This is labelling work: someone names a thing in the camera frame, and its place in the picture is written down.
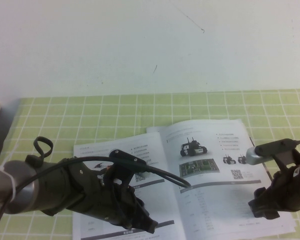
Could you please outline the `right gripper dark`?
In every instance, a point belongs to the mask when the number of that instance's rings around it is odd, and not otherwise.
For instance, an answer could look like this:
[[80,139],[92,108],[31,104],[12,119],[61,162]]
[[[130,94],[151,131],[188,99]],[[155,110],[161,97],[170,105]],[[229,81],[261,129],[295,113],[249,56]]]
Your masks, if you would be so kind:
[[279,212],[300,210],[300,165],[286,172],[277,172],[268,188],[255,191],[254,199],[248,202],[255,218],[277,219]]

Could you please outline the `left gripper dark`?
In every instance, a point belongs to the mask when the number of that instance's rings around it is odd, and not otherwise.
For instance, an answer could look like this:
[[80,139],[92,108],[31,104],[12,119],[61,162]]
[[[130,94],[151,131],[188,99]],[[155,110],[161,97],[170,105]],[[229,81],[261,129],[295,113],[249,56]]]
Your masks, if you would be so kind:
[[132,170],[121,165],[111,165],[102,171],[80,166],[74,181],[83,197],[75,203],[74,211],[125,229],[153,234],[158,222],[150,218],[145,203],[130,186],[133,176]]

